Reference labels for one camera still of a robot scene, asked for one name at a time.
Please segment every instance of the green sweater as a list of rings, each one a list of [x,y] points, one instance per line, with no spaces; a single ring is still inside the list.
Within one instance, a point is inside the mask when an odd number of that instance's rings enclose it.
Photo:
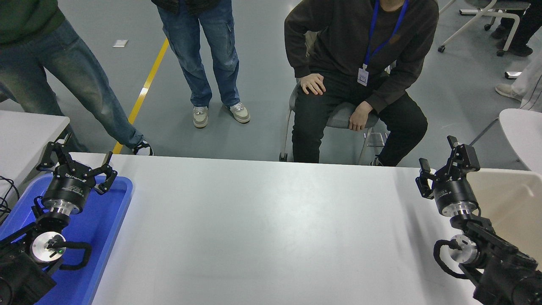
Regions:
[[[0,48],[49,34],[65,19],[57,0],[0,0]]]

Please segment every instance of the white pants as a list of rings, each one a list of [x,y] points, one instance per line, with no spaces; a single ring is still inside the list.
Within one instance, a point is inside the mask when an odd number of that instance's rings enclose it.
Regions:
[[[542,50],[512,84],[512,91],[523,96],[520,109],[542,112]]]

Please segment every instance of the silver flange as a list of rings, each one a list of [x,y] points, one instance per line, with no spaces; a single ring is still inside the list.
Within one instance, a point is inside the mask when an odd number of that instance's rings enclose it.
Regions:
[[[465,235],[459,234],[451,238],[455,240],[460,250],[450,249],[450,256],[453,260],[460,264],[472,263],[478,256],[478,246],[470,238]]]
[[[459,201],[442,209],[442,215],[453,217],[463,214],[471,214],[476,209],[476,204],[470,201]]]
[[[32,242],[30,253],[32,258],[40,263],[53,262],[62,257],[66,248],[47,249],[47,246],[55,242],[65,242],[66,239],[56,232],[45,232],[40,234]]]
[[[75,204],[64,199],[48,200],[43,203],[43,206],[48,208],[51,212],[62,213],[66,216],[69,216],[72,212],[74,214],[79,214],[80,212]]]

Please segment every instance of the yellow floor line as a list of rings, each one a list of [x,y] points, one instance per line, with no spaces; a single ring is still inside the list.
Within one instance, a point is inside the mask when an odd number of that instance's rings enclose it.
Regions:
[[[141,88],[141,92],[139,92],[139,97],[135,101],[135,105],[132,108],[132,112],[130,112],[130,116],[128,117],[128,122],[130,124],[133,124],[136,120],[136,117],[139,113],[139,110],[141,109],[141,106],[143,105],[143,101],[145,100],[145,97],[147,96],[147,92],[149,91],[149,88],[151,87],[152,80],[154,79],[154,76],[156,75],[156,72],[158,71],[158,68],[160,67],[160,64],[162,62],[162,59],[164,58],[164,54],[167,51],[167,47],[169,46],[169,42],[167,39],[162,44],[162,49],[160,49],[160,52],[158,53],[158,56],[156,57],[156,60],[154,61],[154,65],[152,65],[151,71],[149,72],[149,75],[147,76],[147,80],[145,81],[145,84],[143,84],[143,88]],[[113,149],[114,154],[119,154],[120,150],[122,149],[122,145],[117,142],[115,145],[115,148]]]

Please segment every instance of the blue tray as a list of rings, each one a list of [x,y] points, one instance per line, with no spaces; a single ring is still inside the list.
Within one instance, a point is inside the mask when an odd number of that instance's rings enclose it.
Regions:
[[[36,178],[25,190],[15,208],[0,227],[0,239],[7,237],[23,226],[35,221],[31,206],[36,196],[43,196],[52,179],[52,174]],[[96,177],[102,183],[105,176]],[[56,286],[37,304],[39,305],[87,305],[104,273],[109,254],[128,210],[132,195],[132,181],[126,177],[115,179],[109,192],[100,196],[91,191],[83,212],[70,215],[70,224],[62,235],[70,242],[87,242],[92,245],[88,265],[80,270],[59,270],[53,274]],[[65,264],[79,264],[83,250],[68,249],[63,255]]]

